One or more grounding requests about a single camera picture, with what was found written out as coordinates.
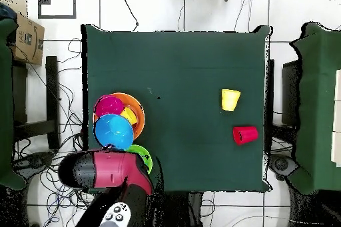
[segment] pink bowl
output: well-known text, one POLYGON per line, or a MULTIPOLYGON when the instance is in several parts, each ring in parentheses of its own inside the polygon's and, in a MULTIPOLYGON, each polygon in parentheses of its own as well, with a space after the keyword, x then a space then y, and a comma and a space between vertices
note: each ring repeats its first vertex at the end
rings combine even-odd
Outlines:
POLYGON ((98 117, 105 114, 121 114, 123 112, 123 102, 112 95, 104 95, 96 102, 94 112, 98 117))

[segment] green bowl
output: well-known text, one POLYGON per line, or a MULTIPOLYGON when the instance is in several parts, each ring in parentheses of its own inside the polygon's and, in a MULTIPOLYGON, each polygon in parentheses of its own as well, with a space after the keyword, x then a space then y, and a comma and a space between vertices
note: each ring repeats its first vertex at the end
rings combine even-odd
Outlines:
POLYGON ((140 157, 143 159, 143 162, 148 166, 148 174, 151 173, 152 167, 153 167, 153 161, 152 157, 149 154, 149 152, 139 145, 131 145, 128 149, 126 149, 127 152, 134 152, 140 155, 140 157))

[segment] red cup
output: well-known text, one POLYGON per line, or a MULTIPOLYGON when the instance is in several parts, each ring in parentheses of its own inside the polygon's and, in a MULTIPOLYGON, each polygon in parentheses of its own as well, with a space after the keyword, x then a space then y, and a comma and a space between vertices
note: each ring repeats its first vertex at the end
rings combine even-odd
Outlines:
POLYGON ((254 126, 234 127, 233 138, 238 145, 254 141, 258 138, 257 128, 254 126))

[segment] white floor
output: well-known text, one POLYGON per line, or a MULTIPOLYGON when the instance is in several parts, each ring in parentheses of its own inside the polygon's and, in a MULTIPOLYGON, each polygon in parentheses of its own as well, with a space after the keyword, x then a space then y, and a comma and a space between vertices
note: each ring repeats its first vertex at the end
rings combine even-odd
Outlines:
MULTIPOLYGON (((127 0, 132 12, 139 21, 136 31, 160 31, 178 29, 178 16, 183 0, 127 0)), ((38 19, 38 0, 27 0, 29 17, 45 27, 44 57, 58 56, 59 61, 77 55, 68 51, 71 39, 81 38, 80 25, 92 23, 107 31, 131 31, 135 27, 135 20, 131 17, 123 0, 77 0, 76 19, 38 19)), ((42 15, 72 15, 72 0, 51 0, 51 5, 42 6, 42 15)), ((186 0, 185 31, 233 31, 243 0, 186 0)), ((275 60, 274 72, 274 110, 282 111, 281 69, 283 63, 297 59, 296 53, 288 42, 299 38, 301 26, 308 21, 317 21, 323 26, 335 29, 341 25, 341 0, 252 0, 250 23, 248 26, 250 0, 244 0, 244 7, 240 13, 237 32, 253 31, 259 25, 271 25, 273 34, 270 43, 270 58, 275 60)), ((183 11, 180 18, 179 31, 184 31, 183 11)), ((73 41, 71 51, 80 51, 79 41, 73 41)), ((81 66, 81 57, 59 63, 59 70, 77 68, 81 66)), ((29 122, 42 120, 46 117, 45 87, 35 72, 27 66, 27 114, 29 122)), ((45 78, 45 66, 35 66, 40 76, 45 78)), ((82 113, 82 84, 81 70, 63 71, 59 75, 59 82, 69 87, 75 100, 71 110, 79 118, 82 113)), ((61 92, 61 104, 67 110, 67 97, 61 92)), ((65 123, 66 116, 61 111, 61 123, 65 123)), ((280 115, 274 114, 274 121, 280 123, 280 115)), ((73 132, 79 132, 80 127, 74 126, 73 132)), ((71 135, 67 127, 62 139, 71 135)), ((32 138, 32 145, 26 152, 47 150, 46 136, 32 138)), ((63 148, 63 152, 72 151, 71 141, 63 148)), ((42 175, 46 187, 56 191, 46 174, 42 175)), ((212 200, 216 205, 213 215, 209 201, 202 203, 202 218, 204 227, 286 227, 290 212, 290 201, 286 183, 275 179, 271 171, 267 172, 267 180, 272 190, 266 194, 255 192, 206 192, 204 199, 212 200)), ((41 225, 48 220, 47 199, 51 191, 46 189, 34 177, 29 187, 28 213, 29 220, 41 225)), ((56 205, 55 197, 50 196, 48 205, 56 205)), ((81 217, 84 210, 78 210, 74 221, 81 217)), ((75 213, 72 206, 60 208, 58 222, 52 222, 48 227, 65 227, 68 220, 75 213)))

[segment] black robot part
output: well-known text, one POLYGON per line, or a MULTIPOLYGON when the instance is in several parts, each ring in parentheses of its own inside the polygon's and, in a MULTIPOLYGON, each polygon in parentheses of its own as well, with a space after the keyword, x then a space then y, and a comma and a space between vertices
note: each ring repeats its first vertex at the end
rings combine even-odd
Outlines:
POLYGON ((66 156, 59 165, 60 181, 71 188, 93 188, 96 169, 92 152, 78 152, 66 156))

